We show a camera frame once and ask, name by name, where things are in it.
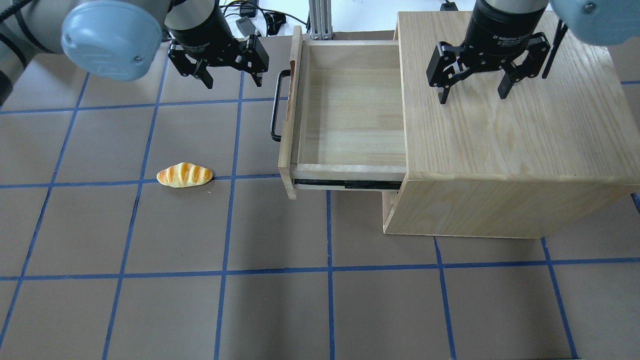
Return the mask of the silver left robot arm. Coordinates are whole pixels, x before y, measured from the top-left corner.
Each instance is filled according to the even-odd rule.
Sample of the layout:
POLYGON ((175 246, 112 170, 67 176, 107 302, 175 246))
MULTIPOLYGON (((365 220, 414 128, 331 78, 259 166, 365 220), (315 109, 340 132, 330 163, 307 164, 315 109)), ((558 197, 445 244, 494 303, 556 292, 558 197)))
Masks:
POLYGON ((252 33, 236 38, 217 0, 3 0, 1 102, 34 57, 64 54, 92 75, 145 76, 160 44, 182 76, 211 89, 208 68, 234 68, 262 85, 269 55, 252 33))

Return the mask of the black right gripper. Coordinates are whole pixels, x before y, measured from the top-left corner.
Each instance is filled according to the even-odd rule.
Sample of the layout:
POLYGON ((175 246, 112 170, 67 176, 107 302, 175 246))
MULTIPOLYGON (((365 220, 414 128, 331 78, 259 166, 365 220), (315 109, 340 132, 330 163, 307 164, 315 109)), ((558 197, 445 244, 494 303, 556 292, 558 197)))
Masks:
POLYGON ((477 0, 462 43, 438 42, 427 66, 429 86, 441 89, 439 104, 446 104, 451 88, 475 71, 504 70, 497 89, 501 100, 521 80, 537 77, 551 48, 546 34, 535 33, 548 4, 548 0, 477 0), (512 63, 525 52, 521 64, 512 63))

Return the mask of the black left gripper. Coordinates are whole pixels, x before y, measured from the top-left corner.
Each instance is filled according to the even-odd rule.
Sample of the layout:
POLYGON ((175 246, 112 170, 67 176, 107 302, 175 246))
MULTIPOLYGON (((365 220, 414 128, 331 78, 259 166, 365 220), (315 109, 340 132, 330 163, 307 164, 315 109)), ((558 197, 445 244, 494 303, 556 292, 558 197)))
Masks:
POLYGON ((262 36, 234 38, 219 0, 173 0, 167 28, 176 39, 169 41, 167 56, 181 76, 192 76, 212 89, 208 66, 230 67, 249 74, 258 88, 263 86, 270 58, 262 36))

